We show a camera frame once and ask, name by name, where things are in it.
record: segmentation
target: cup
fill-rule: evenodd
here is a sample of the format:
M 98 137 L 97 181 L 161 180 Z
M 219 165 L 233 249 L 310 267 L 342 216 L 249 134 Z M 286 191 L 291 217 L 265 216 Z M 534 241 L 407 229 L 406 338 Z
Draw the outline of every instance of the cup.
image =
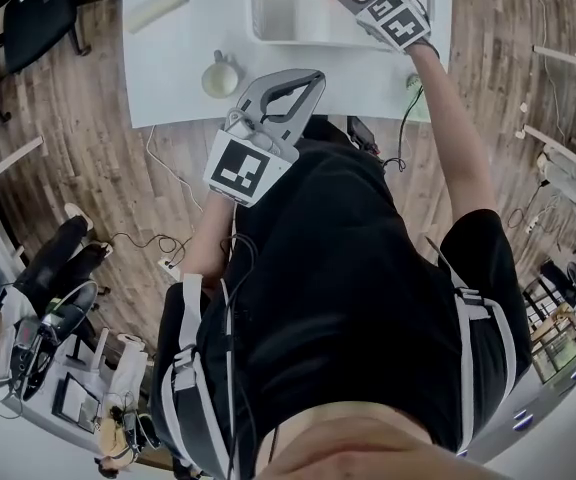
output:
M 215 63 L 201 77 L 201 85 L 211 98 L 223 99 L 232 95 L 239 85 L 237 69 L 226 60 L 220 50 L 215 51 Z

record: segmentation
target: white container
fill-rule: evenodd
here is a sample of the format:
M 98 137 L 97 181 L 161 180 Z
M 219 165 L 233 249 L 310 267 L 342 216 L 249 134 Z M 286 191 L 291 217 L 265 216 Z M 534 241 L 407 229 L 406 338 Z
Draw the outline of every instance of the white container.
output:
M 434 0 L 419 0 L 434 21 Z M 253 41 L 270 45 L 389 48 L 368 36 L 337 0 L 246 0 L 246 25 Z

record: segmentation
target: black t-shirt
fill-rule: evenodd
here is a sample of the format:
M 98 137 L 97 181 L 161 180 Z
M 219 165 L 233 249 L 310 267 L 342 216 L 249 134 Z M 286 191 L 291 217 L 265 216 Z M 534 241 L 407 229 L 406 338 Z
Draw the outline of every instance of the black t-shirt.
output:
M 257 452 L 247 403 L 257 446 L 306 409 L 365 401 L 409 414 L 436 444 L 457 450 L 462 345 L 449 272 L 415 250 L 373 157 L 305 140 L 300 149 L 299 161 L 258 205 L 237 211 L 237 232 L 259 250 L 235 311 L 244 476 L 253 476 Z M 529 330 L 498 215 L 465 216 L 442 252 L 470 288 L 503 308 L 519 379 L 531 361 Z M 250 265 L 238 244 L 225 275 L 231 290 Z M 223 311 L 220 294 L 206 308 L 198 348 L 228 443 Z M 506 366 L 495 320 L 471 326 L 477 430 L 499 405 Z

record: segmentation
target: wooden floor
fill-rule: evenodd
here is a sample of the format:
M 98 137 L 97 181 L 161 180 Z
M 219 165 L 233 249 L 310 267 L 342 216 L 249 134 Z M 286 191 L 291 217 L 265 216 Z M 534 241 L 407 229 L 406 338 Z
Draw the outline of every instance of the wooden floor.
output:
M 576 0 L 545 0 L 546 46 L 576 54 Z M 164 233 L 188 239 L 200 214 L 185 189 L 145 153 L 150 129 L 133 130 L 123 72 L 121 12 L 117 3 L 82 9 L 80 23 L 92 53 L 74 56 L 63 41 L 21 74 L 0 85 L 0 101 L 12 112 L 0 124 L 0 158 L 41 134 L 45 156 L 31 154 L 0 177 L 0 198 L 18 240 L 32 256 L 50 238 L 74 202 L 93 218 L 100 239 L 129 233 L 146 243 Z M 450 75 L 459 87 L 489 149 L 504 222 L 528 203 L 537 187 L 534 140 L 515 138 L 529 122 L 556 136 L 553 90 L 543 63 L 531 54 L 544 40 L 538 0 L 454 0 Z M 551 62 L 565 134 L 576 136 L 575 74 Z M 528 104 L 524 114 L 520 105 Z M 367 120 L 384 155 L 396 150 L 399 123 Z M 201 174 L 218 121 L 159 127 L 155 151 L 195 188 L 206 195 Z M 451 225 L 451 212 L 429 125 L 411 123 L 406 136 L 412 147 L 409 167 L 396 168 L 388 182 L 419 250 L 431 252 L 424 235 L 441 240 Z M 530 218 L 550 196 L 542 191 Z M 562 202 L 546 214 L 533 235 L 526 224 L 508 229 L 517 270 L 523 283 L 553 255 L 563 262 L 576 241 L 576 218 Z M 97 280 L 112 288 L 101 301 L 95 326 L 131 332 L 151 346 L 156 342 L 164 296 L 171 279 L 157 266 L 162 253 L 156 243 L 137 249 L 125 237 L 114 241 L 115 254 L 99 270 Z

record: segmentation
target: paper towel roll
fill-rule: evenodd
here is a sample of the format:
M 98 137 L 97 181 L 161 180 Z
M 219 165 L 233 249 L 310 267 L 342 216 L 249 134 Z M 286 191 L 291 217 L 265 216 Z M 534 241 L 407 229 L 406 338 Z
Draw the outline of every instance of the paper towel roll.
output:
M 146 0 L 128 12 L 124 27 L 136 34 L 153 21 L 184 5 L 188 0 Z

